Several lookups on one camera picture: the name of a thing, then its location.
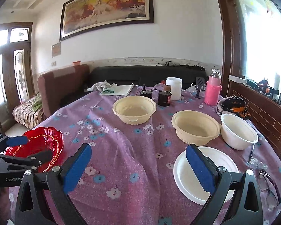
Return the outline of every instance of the floor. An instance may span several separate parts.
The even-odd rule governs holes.
[[[5,132],[5,135],[11,137],[21,136],[28,130],[29,128],[26,128],[24,125],[16,123],[8,131]]]

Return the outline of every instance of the framed painting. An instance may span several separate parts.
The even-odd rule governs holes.
[[[70,0],[63,6],[59,40],[138,23],[154,23],[153,0]]]

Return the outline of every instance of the small motor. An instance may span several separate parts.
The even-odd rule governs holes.
[[[166,85],[163,87],[163,91],[158,93],[158,105],[162,107],[168,107],[171,101],[171,86]]]
[[[146,90],[145,85],[143,85],[143,89],[140,91],[140,96],[148,97],[152,99],[152,92],[153,90]]]

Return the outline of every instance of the brick wall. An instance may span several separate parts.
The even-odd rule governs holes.
[[[246,101],[251,121],[281,159],[281,106],[242,84],[230,84],[229,95],[240,96]]]

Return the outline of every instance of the pen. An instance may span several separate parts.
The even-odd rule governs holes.
[[[252,157],[253,157],[254,147],[255,147],[255,143],[252,144],[252,149],[251,149],[251,152],[250,152],[250,155],[249,155],[249,163],[250,163],[250,161],[252,160]]]

